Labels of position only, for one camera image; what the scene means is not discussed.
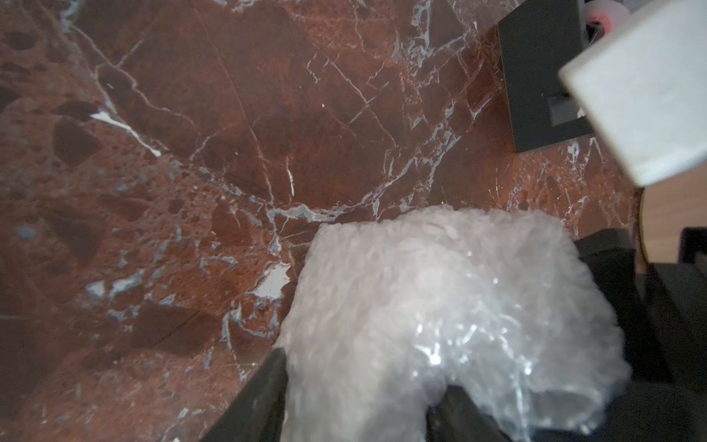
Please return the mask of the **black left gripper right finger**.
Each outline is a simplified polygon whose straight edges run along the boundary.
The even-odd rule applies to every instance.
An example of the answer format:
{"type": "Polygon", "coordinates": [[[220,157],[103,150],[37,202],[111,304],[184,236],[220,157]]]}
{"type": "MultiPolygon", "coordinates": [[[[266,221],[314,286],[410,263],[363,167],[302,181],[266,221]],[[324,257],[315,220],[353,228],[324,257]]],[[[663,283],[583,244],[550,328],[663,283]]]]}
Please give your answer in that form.
{"type": "Polygon", "coordinates": [[[461,387],[449,386],[426,412],[427,442],[506,442],[508,438],[484,415],[461,387]]]}

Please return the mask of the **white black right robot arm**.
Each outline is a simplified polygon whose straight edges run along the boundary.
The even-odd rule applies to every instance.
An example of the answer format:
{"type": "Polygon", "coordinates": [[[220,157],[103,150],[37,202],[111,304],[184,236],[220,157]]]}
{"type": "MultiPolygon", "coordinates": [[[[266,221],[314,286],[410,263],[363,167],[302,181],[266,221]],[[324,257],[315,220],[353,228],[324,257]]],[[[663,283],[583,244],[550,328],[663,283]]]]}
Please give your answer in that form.
{"type": "MultiPolygon", "coordinates": [[[[650,193],[706,163],[706,5],[527,1],[498,25],[514,147],[599,136],[650,193]]],[[[706,438],[706,225],[679,233],[675,263],[635,272],[629,234],[576,248],[615,310],[633,375],[593,441],[706,438]]]]}

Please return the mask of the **clear bubble wrap sheet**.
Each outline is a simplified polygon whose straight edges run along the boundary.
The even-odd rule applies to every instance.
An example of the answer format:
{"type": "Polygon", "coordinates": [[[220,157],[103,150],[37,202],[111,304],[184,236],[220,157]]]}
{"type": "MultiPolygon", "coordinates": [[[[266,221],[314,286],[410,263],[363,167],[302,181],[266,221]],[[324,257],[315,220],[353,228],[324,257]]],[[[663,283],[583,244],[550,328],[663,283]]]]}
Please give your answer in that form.
{"type": "Polygon", "coordinates": [[[321,226],[277,346],[286,441],[421,441],[451,386],[515,441],[587,434],[632,374],[615,310],[541,211],[321,226]]]}

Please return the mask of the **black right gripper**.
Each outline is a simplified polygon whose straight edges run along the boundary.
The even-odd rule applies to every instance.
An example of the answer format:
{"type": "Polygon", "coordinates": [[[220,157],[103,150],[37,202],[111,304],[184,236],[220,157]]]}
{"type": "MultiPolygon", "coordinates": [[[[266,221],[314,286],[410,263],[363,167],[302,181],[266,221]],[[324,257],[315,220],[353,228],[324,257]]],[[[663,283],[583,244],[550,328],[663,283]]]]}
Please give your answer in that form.
{"type": "Polygon", "coordinates": [[[633,369],[625,392],[592,434],[542,431],[538,441],[703,441],[706,438],[706,278],[696,264],[634,268],[628,233],[604,229],[576,241],[615,309],[633,369]]]}

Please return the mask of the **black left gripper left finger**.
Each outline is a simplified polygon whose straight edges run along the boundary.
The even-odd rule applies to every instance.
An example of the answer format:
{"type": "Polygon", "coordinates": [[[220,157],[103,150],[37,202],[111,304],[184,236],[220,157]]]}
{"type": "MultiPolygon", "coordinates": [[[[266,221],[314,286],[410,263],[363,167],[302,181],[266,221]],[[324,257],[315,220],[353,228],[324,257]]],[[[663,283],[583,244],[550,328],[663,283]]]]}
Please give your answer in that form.
{"type": "Polygon", "coordinates": [[[286,355],[272,350],[203,442],[277,442],[285,419],[286,355]]]}

